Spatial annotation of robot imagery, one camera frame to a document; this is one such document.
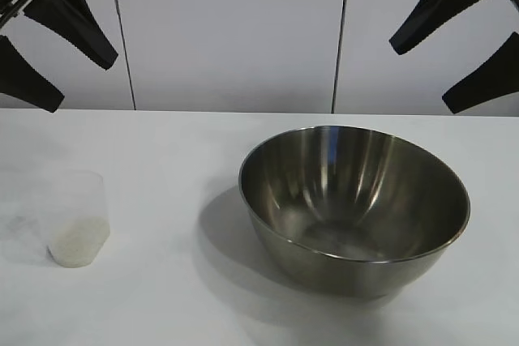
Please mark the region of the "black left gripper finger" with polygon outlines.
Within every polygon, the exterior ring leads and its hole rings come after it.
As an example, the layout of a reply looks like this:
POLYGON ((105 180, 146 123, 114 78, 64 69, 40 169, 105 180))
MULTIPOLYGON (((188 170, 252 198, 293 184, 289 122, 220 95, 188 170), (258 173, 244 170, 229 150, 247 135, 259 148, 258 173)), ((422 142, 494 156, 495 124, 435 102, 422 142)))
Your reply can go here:
POLYGON ((32 0, 24 15, 70 42, 104 70, 118 57, 86 0, 32 0))
POLYGON ((64 95, 21 56, 1 35, 1 93, 54 113, 64 95))

